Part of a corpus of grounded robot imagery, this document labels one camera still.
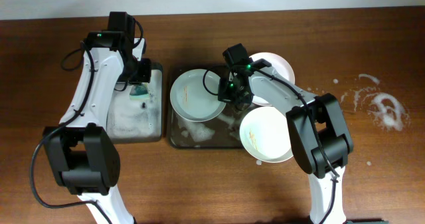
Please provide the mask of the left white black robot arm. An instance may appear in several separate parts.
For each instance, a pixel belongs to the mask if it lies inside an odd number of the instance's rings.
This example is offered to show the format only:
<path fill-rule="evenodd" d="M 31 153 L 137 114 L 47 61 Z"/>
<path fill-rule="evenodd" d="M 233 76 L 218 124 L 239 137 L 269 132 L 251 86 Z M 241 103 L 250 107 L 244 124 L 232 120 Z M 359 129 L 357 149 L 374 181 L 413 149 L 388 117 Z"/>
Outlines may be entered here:
<path fill-rule="evenodd" d="M 44 130 L 41 147 L 59 186 L 80 198 L 97 223 L 135 223 L 118 189 L 120 156 L 106 132 L 118 81 L 130 81 L 141 59 L 134 49 L 145 39 L 125 31 L 91 32 L 81 44 L 82 74 L 57 127 Z"/>

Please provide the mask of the pink-white plate with stain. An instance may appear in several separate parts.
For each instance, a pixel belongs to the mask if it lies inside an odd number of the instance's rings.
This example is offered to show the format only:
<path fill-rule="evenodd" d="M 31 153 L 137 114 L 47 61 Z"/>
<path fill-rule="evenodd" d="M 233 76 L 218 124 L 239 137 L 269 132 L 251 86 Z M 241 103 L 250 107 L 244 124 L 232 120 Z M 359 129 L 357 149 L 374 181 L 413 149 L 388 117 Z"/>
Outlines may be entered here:
<path fill-rule="evenodd" d="M 253 103 L 281 108 L 293 102 L 296 95 L 287 86 L 261 73 L 262 71 L 294 87 L 295 74 L 287 60 L 274 53 L 256 53 L 250 56 L 247 67 L 253 72 L 249 77 L 250 89 L 254 95 Z"/>

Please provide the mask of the green yellow sponge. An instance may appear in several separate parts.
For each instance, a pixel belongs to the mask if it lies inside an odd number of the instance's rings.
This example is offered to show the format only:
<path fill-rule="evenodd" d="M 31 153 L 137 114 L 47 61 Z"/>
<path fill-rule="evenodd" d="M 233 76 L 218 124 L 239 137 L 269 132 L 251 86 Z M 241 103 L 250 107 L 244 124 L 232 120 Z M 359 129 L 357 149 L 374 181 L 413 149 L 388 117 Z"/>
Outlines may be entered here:
<path fill-rule="evenodd" d="M 149 98 L 149 89 L 145 84 L 138 84 L 131 87 L 129 97 L 131 100 L 145 100 Z"/>

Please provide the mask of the cream plate with stain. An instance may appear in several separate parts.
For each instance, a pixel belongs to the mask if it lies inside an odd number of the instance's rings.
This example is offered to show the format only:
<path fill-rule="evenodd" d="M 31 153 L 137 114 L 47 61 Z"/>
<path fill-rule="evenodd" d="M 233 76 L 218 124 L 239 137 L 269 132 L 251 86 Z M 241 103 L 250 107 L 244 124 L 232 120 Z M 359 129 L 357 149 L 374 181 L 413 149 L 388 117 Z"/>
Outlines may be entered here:
<path fill-rule="evenodd" d="M 272 106 L 249 111 L 240 124 L 239 136 L 244 149 L 262 162 L 280 163 L 294 156 L 286 117 Z"/>

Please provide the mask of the grey-white plate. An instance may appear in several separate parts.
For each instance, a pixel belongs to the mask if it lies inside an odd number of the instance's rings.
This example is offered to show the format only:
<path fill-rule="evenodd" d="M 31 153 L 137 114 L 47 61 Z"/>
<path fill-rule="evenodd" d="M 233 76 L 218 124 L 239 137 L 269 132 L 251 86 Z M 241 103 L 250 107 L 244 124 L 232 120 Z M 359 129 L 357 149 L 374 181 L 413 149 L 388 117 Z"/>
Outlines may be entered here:
<path fill-rule="evenodd" d="M 219 75 L 205 69 L 184 72 L 173 82 L 170 102 L 178 116 L 192 122 L 206 122 L 218 116 L 226 104 L 211 94 L 218 92 Z"/>

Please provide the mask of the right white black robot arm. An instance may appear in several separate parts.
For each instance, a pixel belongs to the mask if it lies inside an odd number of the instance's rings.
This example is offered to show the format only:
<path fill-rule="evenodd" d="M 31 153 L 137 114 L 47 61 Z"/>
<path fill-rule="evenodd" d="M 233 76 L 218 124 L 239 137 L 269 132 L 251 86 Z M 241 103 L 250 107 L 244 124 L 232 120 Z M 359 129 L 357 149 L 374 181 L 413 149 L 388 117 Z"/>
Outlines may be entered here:
<path fill-rule="evenodd" d="M 220 101 L 249 104 L 258 96 L 286 117 L 292 153 L 309 179 L 310 223 L 346 223 L 342 180 L 353 141 L 336 97 L 302 90 L 264 59 L 226 66 L 231 76 L 220 80 Z"/>

